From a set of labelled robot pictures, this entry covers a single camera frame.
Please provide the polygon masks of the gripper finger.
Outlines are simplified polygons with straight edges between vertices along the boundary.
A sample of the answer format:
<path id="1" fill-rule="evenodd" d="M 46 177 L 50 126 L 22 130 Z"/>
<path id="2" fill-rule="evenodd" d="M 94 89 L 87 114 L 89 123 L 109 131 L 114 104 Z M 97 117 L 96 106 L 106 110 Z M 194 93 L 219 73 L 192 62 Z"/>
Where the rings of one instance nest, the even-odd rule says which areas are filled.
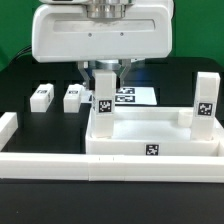
<path id="1" fill-rule="evenodd" d="M 82 75 L 82 77 L 85 81 L 86 88 L 91 90 L 92 89 L 92 79 L 89 76 L 89 74 L 87 73 L 88 63 L 85 61 L 79 61 L 77 63 L 77 66 L 78 66 L 78 70 L 79 70 L 80 74 Z"/>
<path id="2" fill-rule="evenodd" d="M 119 61 L 120 68 L 118 70 L 118 77 L 120 79 L 120 83 L 124 83 L 124 79 L 131 69 L 131 61 L 130 60 L 120 60 Z"/>

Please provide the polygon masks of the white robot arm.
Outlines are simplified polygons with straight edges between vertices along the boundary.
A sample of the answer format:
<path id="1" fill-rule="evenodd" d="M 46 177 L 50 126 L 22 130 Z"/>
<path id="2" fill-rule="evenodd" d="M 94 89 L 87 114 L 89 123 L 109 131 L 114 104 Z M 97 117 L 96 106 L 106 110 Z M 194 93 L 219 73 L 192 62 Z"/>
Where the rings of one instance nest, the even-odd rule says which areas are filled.
<path id="1" fill-rule="evenodd" d="M 165 58 L 174 0 L 39 0 L 32 55 L 41 63 Z"/>

